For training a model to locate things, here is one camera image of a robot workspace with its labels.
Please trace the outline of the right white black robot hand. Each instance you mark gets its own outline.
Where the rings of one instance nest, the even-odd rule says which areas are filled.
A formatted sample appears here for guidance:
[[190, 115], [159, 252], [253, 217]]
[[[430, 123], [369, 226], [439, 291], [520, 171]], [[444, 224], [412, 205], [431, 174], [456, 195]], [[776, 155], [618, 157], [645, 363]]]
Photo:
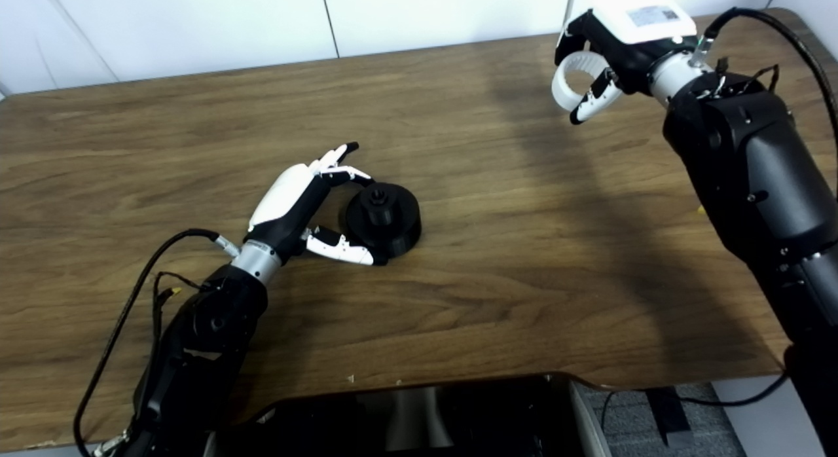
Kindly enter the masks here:
[[574, 125], [637, 93], [662, 106], [706, 70], [689, 64], [695, 22], [670, 0], [596, 5], [565, 25], [555, 50], [553, 97]]

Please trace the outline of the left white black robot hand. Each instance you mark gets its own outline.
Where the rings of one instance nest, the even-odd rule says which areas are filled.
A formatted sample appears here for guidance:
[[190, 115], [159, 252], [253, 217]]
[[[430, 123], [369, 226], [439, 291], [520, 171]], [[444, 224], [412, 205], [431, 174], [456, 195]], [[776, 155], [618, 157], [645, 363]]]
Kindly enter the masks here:
[[283, 171], [249, 218], [240, 254], [232, 265], [267, 279], [291, 257], [308, 251], [345, 263], [385, 266], [388, 259], [380, 252], [351, 242], [338, 231], [309, 225], [332, 188], [349, 182], [362, 187], [374, 183], [365, 172], [343, 165], [357, 149], [356, 141], [345, 143], [310, 164], [296, 164]]

